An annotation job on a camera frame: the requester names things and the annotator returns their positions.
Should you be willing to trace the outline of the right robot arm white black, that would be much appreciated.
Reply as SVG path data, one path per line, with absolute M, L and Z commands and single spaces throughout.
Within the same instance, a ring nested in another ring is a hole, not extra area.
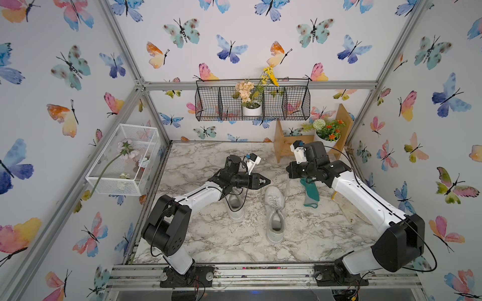
M 397 272 L 430 250 L 424 220 L 417 214 L 405 214 L 375 193 L 358 178 L 351 161 L 330 160 L 325 145 L 319 141 L 297 140 L 290 149 L 296 159 L 286 168 L 289 178 L 321 182 L 334 189 L 368 218 L 380 235 L 374 245 L 339 258 L 335 262 L 339 274 Z

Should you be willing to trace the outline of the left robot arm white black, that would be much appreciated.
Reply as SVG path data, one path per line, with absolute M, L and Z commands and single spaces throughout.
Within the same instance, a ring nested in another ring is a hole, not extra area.
M 254 153 L 240 158 L 230 155 L 225 165 L 202 186 L 191 192 L 171 197 L 167 194 L 158 198 L 144 225 L 141 236 L 150 246 L 150 251 L 160 255 L 171 269 L 180 275 L 188 275 L 195 260 L 183 246 L 191 215 L 212 203 L 225 203 L 228 215 L 239 222 L 245 216 L 244 205 L 249 190 L 259 190 L 271 180 L 253 172 L 261 158 Z

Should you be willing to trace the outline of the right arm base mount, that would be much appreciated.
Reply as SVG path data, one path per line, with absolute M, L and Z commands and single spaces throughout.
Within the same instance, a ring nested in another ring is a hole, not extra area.
M 359 274 L 351 274 L 344 266 L 342 259 L 334 262 L 315 265 L 314 278 L 319 287 L 341 287 L 341 286 L 368 286 L 369 281 L 363 279 Z

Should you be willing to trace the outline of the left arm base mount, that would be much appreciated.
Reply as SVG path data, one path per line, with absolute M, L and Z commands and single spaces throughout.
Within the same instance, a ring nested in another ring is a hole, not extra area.
M 212 286 L 214 267 L 194 263 L 185 274 L 178 273 L 173 267 L 166 267 L 160 277 L 161 288 L 208 288 Z

